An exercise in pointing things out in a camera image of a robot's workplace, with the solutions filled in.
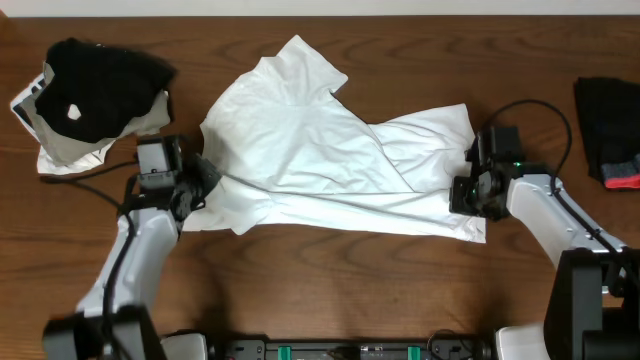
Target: gray cloth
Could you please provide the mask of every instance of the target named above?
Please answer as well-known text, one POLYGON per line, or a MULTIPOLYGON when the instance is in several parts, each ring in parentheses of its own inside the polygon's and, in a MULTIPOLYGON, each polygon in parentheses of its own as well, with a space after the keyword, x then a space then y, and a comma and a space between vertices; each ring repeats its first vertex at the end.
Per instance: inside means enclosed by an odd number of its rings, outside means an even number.
MULTIPOLYGON (((47 65, 45 64, 45 81, 47 81, 46 78, 48 75, 46 68, 47 65)), ((20 106, 31 120, 33 130, 42 147, 44 147, 47 154, 51 156, 56 166, 70 165, 84 155, 100 150, 112 141, 117 140, 115 138, 105 138, 92 144, 71 139, 53 131, 42 116, 36 113, 35 100, 40 96, 40 93, 41 91, 38 91, 25 98, 20 106)), ((167 98, 167 93, 161 91, 156 97, 151 111, 144 116, 131 119, 129 124, 122 130, 118 139, 134 132, 137 135, 155 134, 162 126, 169 124, 171 119, 169 118, 167 110, 167 98)))

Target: black garment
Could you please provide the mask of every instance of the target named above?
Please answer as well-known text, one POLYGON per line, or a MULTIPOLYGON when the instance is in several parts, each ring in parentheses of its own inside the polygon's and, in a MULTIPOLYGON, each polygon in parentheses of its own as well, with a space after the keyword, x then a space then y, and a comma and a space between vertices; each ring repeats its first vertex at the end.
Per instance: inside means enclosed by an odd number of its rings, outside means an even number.
POLYGON ((633 162, 640 154, 640 85, 579 78, 575 95, 589 176, 605 183, 620 174, 603 174, 603 168, 633 162))
POLYGON ((64 136, 96 143, 117 138, 133 117, 151 110, 174 70, 145 54, 68 39, 53 45, 47 61, 54 77, 36 108, 64 136), (81 116, 69 119, 70 105, 81 116))

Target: folded black clothing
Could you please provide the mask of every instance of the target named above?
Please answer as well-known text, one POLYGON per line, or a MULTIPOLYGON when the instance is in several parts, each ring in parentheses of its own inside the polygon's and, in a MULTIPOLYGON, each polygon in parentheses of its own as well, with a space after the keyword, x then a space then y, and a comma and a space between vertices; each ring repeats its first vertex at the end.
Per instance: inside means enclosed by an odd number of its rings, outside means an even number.
POLYGON ((151 110, 175 74, 146 54, 73 38, 54 44, 46 62, 54 77, 35 103, 38 115, 58 134, 88 143, 117 138, 132 118, 151 110), (73 105, 80 113, 75 120, 73 105))
POLYGON ((607 186, 620 175, 612 165, 631 163, 640 154, 640 85, 579 78, 575 96, 589 176, 607 186))

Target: white wall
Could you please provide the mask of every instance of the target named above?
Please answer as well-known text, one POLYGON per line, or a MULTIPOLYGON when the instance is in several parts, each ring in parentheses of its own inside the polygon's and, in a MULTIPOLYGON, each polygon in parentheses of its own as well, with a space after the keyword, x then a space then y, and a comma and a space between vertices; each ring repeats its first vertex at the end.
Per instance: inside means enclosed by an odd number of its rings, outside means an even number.
POLYGON ((0 0, 10 17, 640 14, 640 0, 0 0))

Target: brown wood surface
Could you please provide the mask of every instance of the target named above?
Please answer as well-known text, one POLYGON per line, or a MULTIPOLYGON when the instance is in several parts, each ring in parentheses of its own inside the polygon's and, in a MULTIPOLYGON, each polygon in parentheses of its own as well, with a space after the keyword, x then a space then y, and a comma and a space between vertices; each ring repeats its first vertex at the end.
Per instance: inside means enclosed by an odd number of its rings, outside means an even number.
MULTIPOLYGON (((633 17, 387 17, 0 19, 0 359, 40 359, 48 318, 89 290, 116 232, 114 209, 91 194, 38 182, 38 144, 9 101, 67 37, 141 49, 172 63, 177 121, 163 133, 199 134, 218 96, 261 56, 299 34, 349 82, 337 97, 378 123, 466 103, 474 128, 501 105, 540 98, 568 115, 574 147, 562 171, 569 193, 600 225, 640 245, 640 193, 613 193, 587 176, 573 82, 640 82, 640 20, 633 17)), ((530 159, 555 166, 559 120, 534 106, 518 125, 530 159)), ((129 160, 119 141, 108 164, 129 160)), ((121 198, 130 170, 90 183, 121 198)), ((170 255, 153 318, 159 332, 271 338, 427 337, 440 328, 486 331, 541 321, 554 269, 513 219, 491 224, 486 245, 437 237, 258 226, 190 233, 170 255)))

